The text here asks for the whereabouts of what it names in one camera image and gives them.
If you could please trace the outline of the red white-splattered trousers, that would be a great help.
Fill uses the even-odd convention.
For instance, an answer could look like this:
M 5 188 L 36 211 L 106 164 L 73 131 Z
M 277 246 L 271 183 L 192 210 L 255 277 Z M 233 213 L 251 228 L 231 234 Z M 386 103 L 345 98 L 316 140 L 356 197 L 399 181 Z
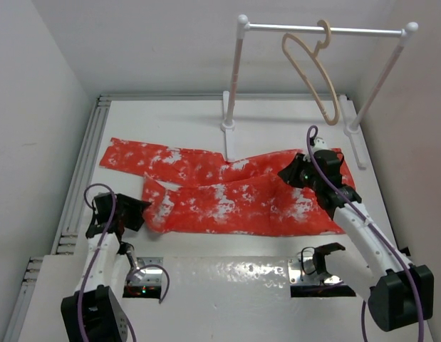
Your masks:
M 158 234 L 298 237 L 342 234 L 316 202 L 278 176 L 298 150 L 227 162 L 219 152 L 112 138 L 100 166 L 143 178 L 143 217 Z

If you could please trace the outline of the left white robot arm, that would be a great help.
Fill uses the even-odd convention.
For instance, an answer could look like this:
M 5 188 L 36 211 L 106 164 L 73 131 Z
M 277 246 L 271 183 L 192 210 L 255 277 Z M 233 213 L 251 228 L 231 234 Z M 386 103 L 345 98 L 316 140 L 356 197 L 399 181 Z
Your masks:
M 72 296 L 63 298 L 61 314 L 69 341 L 126 341 L 128 319 L 120 302 L 128 274 L 136 269 L 134 247 L 122 240 L 126 229 L 139 231 L 150 202 L 109 193 L 92 201 L 85 232 L 88 255 Z

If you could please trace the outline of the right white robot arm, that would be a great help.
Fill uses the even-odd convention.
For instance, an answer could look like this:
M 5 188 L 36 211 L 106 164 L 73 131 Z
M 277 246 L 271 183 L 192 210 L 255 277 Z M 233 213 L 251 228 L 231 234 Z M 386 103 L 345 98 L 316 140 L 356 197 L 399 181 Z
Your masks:
M 352 257 L 338 242 L 315 247 L 311 261 L 302 263 L 318 276 L 333 275 L 368 305 L 382 331 L 416 323 L 420 330 L 433 316 L 434 276 L 397 250 L 370 217 L 360 195 L 343 183 L 337 152 L 297 153 L 278 173 L 284 183 L 310 189 L 319 207 L 352 241 L 362 258 Z

